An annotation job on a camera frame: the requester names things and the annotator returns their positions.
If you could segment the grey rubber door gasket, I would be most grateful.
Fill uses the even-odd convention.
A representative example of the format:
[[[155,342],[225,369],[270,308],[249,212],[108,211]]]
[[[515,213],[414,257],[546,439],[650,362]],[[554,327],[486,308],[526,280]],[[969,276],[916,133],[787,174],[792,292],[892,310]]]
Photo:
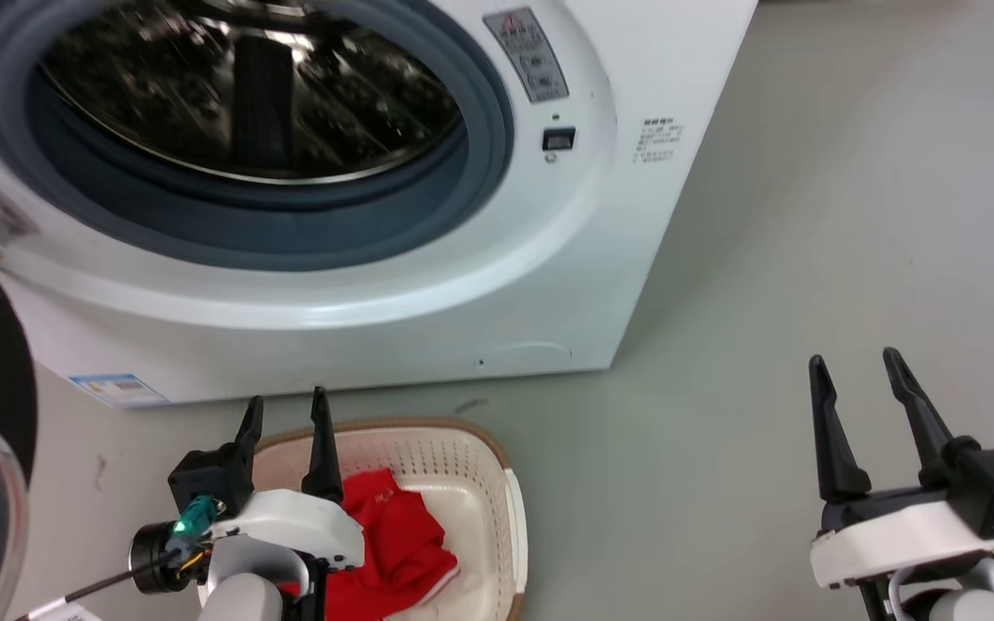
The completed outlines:
[[[171,166],[111,138],[42,71],[56,39],[123,0],[0,0],[0,159],[63,215],[166,258],[300,273],[393,258],[447,235],[493,196],[513,148],[496,68],[430,0],[342,0],[344,16],[421,60],[462,112],[434,152],[326,185],[254,185]]]

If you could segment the stainless steel washing machine drum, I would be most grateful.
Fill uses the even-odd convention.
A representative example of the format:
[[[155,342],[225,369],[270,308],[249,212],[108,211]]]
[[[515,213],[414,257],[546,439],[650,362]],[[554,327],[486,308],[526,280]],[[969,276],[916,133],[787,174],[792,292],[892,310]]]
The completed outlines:
[[[254,185],[390,172],[462,129],[430,67],[342,0],[123,0],[59,36],[41,68],[111,138]]]

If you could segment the blue energy label sticker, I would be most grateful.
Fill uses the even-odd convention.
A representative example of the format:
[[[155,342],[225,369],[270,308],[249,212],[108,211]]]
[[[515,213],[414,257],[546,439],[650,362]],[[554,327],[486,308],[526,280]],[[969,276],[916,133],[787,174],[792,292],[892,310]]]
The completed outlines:
[[[168,398],[155,391],[134,374],[99,374],[99,376],[68,377],[83,392],[98,398],[103,404],[117,409],[146,408],[168,405]]]

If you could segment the red garment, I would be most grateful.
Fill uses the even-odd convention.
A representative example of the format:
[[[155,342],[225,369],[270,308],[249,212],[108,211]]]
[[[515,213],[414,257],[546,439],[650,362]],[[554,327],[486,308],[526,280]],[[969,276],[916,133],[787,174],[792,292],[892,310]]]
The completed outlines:
[[[300,599],[288,621],[387,621],[426,604],[459,575],[445,531],[419,492],[399,487],[391,469],[372,469],[340,485],[343,510],[363,529],[364,563],[328,575],[323,616]]]

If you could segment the cream perforated laundry basket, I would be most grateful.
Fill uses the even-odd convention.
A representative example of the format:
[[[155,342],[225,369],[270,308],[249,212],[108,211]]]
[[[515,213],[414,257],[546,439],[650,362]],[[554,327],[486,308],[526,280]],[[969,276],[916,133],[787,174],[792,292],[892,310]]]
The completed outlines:
[[[257,491],[296,490],[306,473],[312,432],[261,442]],[[522,621],[527,599],[528,535],[512,463],[484,429],[450,419],[402,419],[340,425],[343,480],[389,468],[399,487],[419,492],[444,528],[444,547],[459,575],[426,604],[387,621]]]

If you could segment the white front-load washing machine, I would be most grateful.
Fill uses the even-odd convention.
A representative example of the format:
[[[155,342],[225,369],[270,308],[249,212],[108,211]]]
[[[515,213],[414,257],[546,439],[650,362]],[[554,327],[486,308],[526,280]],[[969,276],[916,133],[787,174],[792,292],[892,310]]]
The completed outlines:
[[[0,260],[35,360],[66,380],[134,374],[170,404],[610,367],[760,0],[430,1],[486,53],[513,111],[484,207],[378,262],[229,270],[102,235],[0,159],[0,198],[36,227]],[[524,5],[565,99],[530,103],[482,20]],[[568,365],[475,366],[535,341],[568,347]]]

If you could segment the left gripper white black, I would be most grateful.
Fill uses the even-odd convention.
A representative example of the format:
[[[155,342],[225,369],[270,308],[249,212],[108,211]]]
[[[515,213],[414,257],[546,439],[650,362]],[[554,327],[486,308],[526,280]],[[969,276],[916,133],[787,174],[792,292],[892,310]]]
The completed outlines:
[[[232,484],[254,490],[254,455],[263,432],[264,398],[252,397],[234,437]],[[327,390],[311,402],[309,467],[298,490],[252,492],[223,517],[216,492],[198,496],[169,528],[169,563],[178,570],[354,570],[364,563],[362,527],[343,510],[334,421]]]

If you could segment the grey warning label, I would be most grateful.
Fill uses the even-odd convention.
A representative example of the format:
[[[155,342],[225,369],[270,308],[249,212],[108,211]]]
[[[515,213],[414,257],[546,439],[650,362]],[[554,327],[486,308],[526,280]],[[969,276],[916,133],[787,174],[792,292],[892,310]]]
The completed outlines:
[[[567,79],[532,8],[518,7],[482,17],[507,55],[532,104],[569,97]]]

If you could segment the round filter cover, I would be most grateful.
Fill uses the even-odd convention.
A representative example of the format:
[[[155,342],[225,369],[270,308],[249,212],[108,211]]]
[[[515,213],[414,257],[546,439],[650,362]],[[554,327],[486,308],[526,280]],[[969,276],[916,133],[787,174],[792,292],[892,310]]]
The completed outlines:
[[[475,358],[477,368],[552,368],[568,365],[572,351],[555,342],[502,343]]]

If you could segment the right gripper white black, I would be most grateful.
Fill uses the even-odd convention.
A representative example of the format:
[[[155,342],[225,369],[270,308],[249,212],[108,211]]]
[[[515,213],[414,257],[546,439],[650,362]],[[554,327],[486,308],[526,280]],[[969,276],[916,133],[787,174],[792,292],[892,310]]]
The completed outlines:
[[[818,586],[839,588],[889,577],[896,571],[950,573],[953,566],[994,558],[994,449],[954,444],[954,435],[903,354],[883,350],[889,386],[906,411],[926,488],[941,498],[849,525],[818,537],[811,567]],[[836,411],[837,394],[824,358],[809,359],[818,495],[852,502],[871,492]]]

